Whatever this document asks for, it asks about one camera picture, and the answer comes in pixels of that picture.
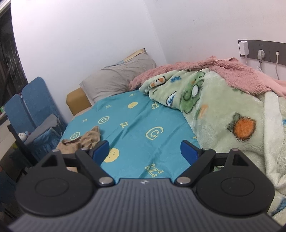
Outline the tan brown garment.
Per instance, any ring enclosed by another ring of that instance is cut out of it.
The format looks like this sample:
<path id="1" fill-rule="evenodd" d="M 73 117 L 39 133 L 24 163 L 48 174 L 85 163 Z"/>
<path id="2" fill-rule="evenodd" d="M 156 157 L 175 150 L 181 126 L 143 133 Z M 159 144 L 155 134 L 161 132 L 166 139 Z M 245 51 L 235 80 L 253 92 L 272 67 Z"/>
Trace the tan brown garment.
<path id="1" fill-rule="evenodd" d="M 62 139 L 57 145 L 57 149 L 62 154 L 74 154 L 81 148 L 94 148 L 101 139 L 99 126 L 94 126 L 91 130 L 76 139 Z"/>

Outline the grey wall socket strip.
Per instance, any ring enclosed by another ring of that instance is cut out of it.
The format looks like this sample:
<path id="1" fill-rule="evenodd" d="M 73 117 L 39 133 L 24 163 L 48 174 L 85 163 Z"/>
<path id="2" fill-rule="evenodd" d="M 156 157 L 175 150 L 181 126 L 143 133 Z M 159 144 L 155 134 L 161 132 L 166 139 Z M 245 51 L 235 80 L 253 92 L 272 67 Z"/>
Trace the grey wall socket strip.
<path id="1" fill-rule="evenodd" d="M 240 56 L 245 57 L 244 52 L 248 52 L 248 59 L 258 60 L 258 51 L 264 51 L 263 61 L 276 63 L 285 66 L 285 49 L 286 45 L 283 42 L 272 42 L 272 41 L 262 41 L 262 40 L 238 40 L 238 44 L 243 41 L 247 42 L 248 48 L 242 46 L 242 52 L 240 51 Z"/>

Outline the grey pillow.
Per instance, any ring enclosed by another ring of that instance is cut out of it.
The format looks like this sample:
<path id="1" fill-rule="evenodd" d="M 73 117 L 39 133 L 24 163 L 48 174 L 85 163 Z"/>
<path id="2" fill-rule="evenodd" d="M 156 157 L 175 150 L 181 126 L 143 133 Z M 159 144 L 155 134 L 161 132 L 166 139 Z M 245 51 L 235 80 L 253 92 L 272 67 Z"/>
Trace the grey pillow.
<path id="1" fill-rule="evenodd" d="M 127 92 L 129 83 L 136 76 L 156 66 L 145 49 L 140 49 L 124 60 L 91 74 L 80 83 L 80 87 L 94 105 L 103 98 Z"/>

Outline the green cartoon fleece blanket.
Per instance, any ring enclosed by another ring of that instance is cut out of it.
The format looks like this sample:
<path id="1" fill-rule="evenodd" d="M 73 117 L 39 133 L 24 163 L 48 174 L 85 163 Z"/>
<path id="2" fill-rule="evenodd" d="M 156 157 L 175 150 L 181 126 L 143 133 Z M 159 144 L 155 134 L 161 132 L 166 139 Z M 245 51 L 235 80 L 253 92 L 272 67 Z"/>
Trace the green cartoon fleece blanket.
<path id="1" fill-rule="evenodd" d="M 268 213 L 285 224 L 285 98 L 253 96 L 216 72 L 173 70 L 143 81 L 140 92 L 183 114 L 201 147 L 240 149 L 273 183 Z"/>

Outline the pink fluffy blanket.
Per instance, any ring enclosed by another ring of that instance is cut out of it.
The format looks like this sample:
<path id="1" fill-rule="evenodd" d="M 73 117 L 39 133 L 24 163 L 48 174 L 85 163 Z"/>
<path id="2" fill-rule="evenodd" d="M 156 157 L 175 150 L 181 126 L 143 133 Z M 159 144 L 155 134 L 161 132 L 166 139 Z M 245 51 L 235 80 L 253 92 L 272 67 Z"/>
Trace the pink fluffy blanket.
<path id="1" fill-rule="evenodd" d="M 198 62 L 177 62 L 147 70 L 136 76 L 129 83 L 129 90 L 135 90 L 153 76 L 172 70 L 198 71 L 205 68 L 219 74 L 225 79 L 229 86 L 245 93 L 258 95 L 267 91 L 273 91 L 279 97 L 285 98 L 285 81 L 273 79 L 268 75 L 241 63 L 234 57 L 230 59 L 217 59 L 215 56 Z"/>

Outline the tan bed headboard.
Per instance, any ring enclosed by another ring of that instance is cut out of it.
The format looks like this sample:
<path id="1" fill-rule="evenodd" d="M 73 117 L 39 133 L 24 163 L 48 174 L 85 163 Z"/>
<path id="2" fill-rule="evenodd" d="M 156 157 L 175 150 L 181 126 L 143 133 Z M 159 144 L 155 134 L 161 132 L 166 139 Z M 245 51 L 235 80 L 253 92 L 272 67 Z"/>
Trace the tan bed headboard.
<path id="1" fill-rule="evenodd" d="M 146 50 L 144 48 L 139 49 L 136 52 L 129 55 L 128 57 L 126 57 L 125 59 L 123 59 L 122 61 L 117 62 L 115 65 L 123 64 L 131 60 L 132 58 L 136 57 L 137 55 L 143 53 L 147 54 Z M 66 104 L 69 107 L 69 110 L 73 116 L 92 106 L 88 97 L 86 96 L 85 92 L 82 90 L 81 87 L 68 93 L 66 97 Z"/>

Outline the white wall charger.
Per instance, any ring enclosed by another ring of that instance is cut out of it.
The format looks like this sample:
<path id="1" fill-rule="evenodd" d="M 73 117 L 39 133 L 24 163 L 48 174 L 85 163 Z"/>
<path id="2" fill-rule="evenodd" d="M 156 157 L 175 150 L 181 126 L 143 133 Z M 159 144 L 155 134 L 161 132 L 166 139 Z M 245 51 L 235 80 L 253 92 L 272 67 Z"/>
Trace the white wall charger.
<path id="1" fill-rule="evenodd" d="M 239 50 L 240 50 L 240 55 L 245 58 L 245 64 L 247 64 L 247 56 L 249 54 L 249 46 L 247 41 L 239 41 Z"/>

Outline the teal smiley bed sheet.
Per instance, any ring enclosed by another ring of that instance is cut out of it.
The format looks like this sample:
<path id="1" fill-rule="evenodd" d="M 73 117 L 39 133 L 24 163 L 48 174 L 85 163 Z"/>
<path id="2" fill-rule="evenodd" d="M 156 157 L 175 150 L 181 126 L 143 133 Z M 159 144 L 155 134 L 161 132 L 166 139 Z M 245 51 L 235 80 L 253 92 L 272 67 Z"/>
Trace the teal smiley bed sheet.
<path id="1" fill-rule="evenodd" d="M 68 124 L 63 138 L 75 140 L 94 126 L 99 126 L 101 139 L 110 144 L 101 167 L 114 180 L 176 179 L 189 167 L 180 152 L 181 142 L 197 144 L 179 110 L 154 102 L 139 91 L 98 101 Z"/>

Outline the blue covered chair near bed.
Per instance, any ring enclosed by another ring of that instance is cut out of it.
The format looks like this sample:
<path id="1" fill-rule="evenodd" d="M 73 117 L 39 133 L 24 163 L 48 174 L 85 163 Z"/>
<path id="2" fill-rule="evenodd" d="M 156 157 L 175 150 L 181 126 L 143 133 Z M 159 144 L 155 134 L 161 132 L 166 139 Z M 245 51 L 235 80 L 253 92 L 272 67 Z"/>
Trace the blue covered chair near bed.
<path id="1" fill-rule="evenodd" d="M 32 166 L 56 148 L 66 123 L 43 78 L 37 77 L 31 81 L 20 94 L 7 101 L 4 108 L 10 121 L 8 129 L 14 135 L 21 153 Z M 22 142 L 18 133 L 26 131 L 31 134 Z"/>

